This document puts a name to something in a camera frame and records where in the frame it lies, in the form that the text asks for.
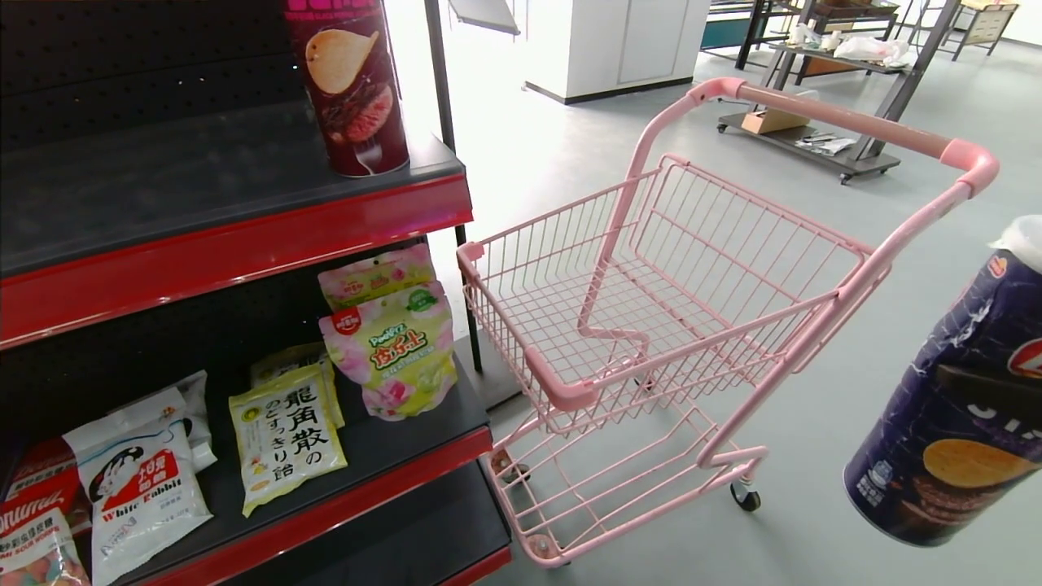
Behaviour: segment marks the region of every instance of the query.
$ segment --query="pink shopping cart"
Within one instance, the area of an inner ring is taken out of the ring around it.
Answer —
[[[680,156],[644,170],[665,126],[721,96],[871,135],[966,173],[873,249]],[[648,124],[623,182],[462,246],[467,301],[532,405],[486,459],[529,557],[566,564],[723,486],[755,510],[753,472],[767,447],[741,448],[736,432],[913,238],[997,172],[976,145],[718,78]],[[728,388],[746,393],[720,392]],[[649,424],[626,424],[637,418]],[[585,449],[591,442],[598,449]],[[593,457],[605,453],[606,462]]]

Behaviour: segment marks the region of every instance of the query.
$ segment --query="white cabinet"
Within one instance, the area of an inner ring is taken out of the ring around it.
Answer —
[[[691,80],[710,0],[528,0],[529,86],[566,102]]]

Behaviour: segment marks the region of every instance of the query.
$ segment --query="gray floor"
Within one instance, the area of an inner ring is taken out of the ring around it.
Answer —
[[[396,24],[407,28],[392,20],[393,34]],[[508,41],[488,39],[453,31],[448,41],[458,153],[468,166],[474,202],[475,222],[468,226],[472,239],[619,180],[644,124],[685,91],[667,89],[565,107],[522,91]],[[430,101],[430,94],[424,95],[429,92],[429,60],[421,45],[414,48],[415,54],[396,45],[396,52],[407,106],[420,115],[422,107],[416,104]],[[475,53],[481,63],[475,63]],[[488,67],[485,58],[499,67]],[[701,55],[695,76],[735,73],[729,62]],[[517,551],[513,564],[482,584],[1037,584],[1042,575],[1042,480],[1019,487],[948,545],[917,550],[891,541],[864,522],[848,504],[840,474],[909,358],[987,258],[987,243],[1014,217],[1042,213],[1036,174],[1042,152],[1042,122],[1036,114],[1040,74],[1042,51],[1016,45],[1002,44],[990,58],[984,51],[967,49],[959,63],[935,60],[902,121],[989,147],[1001,161],[1002,172],[979,198],[915,242],[833,343],[743,430],[746,445],[763,443],[772,449],[758,478],[764,498],[759,512],[746,514],[726,492],[715,492],[565,568],[542,570]],[[750,68],[745,75],[759,76],[759,70]],[[809,79],[804,87],[818,90],[826,101],[872,111],[887,83],[880,76],[845,74]],[[890,148],[903,160],[900,167],[884,177],[840,187],[827,169],[746,137],[718,135],[716,118],[740,109],[706,105],[667,131],[655,150],[683,153],[873,244],[956,176],[924,156]],[[1007,115],[998,117],[999,112]],[[429,117],[429,107],[425,114]],[[451,276],[452,235],[435,235],[431,243],[439,272],[461,310],[456,321],[462,335],[466,326],[457,280]],[[739,398],[714,395],[710,402],[719,399],[717,407],[729,406]],[[516,400],[495,412],[497,435],[507,433],[523,417],[524,408],[523,400]],[[661,422],[654,417],[626,421],[628,426],[605,432],[602,441],[587,442],[584,458],[598,462],[638,447],[630,444],[656,424]]]

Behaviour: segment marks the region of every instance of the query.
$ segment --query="pegboard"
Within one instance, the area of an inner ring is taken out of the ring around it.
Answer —
[[[3,150],[303,99],[281,0],[0,2]]]
[[[303,267],[0,352],[0,430],[31,441],[66,433],[199,369],[240,377],[272,352],[322,340],[332,313],[318,273],[424,238]]]

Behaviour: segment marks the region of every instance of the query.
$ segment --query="dark blue chip can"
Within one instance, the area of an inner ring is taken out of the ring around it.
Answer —
[[[844,470],[884,533],[936,546],[1042,468],[1042,216],[1019,218]]]

